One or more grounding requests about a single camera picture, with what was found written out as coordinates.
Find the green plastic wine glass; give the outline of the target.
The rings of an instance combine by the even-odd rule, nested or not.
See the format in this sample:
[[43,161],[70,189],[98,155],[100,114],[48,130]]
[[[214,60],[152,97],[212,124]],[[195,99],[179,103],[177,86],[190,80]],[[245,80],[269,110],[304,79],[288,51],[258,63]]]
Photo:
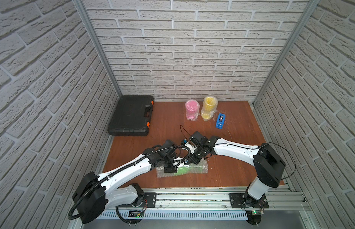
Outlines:
[[192,172],[193,167],[179,167],[177,168],[177,172],[175,173],[176,176],[181,176],[185,174],[189,174]]

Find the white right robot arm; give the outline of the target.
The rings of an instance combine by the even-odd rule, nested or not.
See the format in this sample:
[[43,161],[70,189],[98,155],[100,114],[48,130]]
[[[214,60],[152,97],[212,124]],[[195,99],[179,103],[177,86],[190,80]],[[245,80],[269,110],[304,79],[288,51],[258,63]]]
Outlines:
[[234,143],[224,138],[213,136],[192,136],[181,142],[190,149],[190,162],[198,164],[205,156],[227,156],[243,161],[255,167],[257,176],[250,183],[244,194],[247,203],[260,200],[270,188],[280,184],[286,164],[269,143],[260,146]]

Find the blue tape dispenser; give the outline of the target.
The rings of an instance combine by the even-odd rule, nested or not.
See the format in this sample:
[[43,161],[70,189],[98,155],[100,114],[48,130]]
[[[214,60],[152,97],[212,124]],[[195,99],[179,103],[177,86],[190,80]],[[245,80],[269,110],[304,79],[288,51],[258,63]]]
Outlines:
[[216,121],[216,128],[217,129],[222,129],[225,123],[226,116],[222,113],[220,113],[217,117]]

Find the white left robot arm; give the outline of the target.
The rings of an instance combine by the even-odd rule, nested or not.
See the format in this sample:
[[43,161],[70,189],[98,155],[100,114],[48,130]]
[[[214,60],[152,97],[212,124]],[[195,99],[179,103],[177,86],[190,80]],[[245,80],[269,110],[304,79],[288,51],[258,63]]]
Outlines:
[[131,184],[126,188],[122,188],[122,185],[155,168],[172,166],[175,169],[184,161],[176,154],[176,151],[181,150],[191,152],[186,146],[176,146],[166,141],[162,146],[145,149],[135,159],[114,170],[99,175],[94,172],[86,174],[72,195],[74,204],[67,218],[80,218],[82,223],[87,224],[99,217],[108,207],[138,205],[144,198],[142,188],[138,184]]

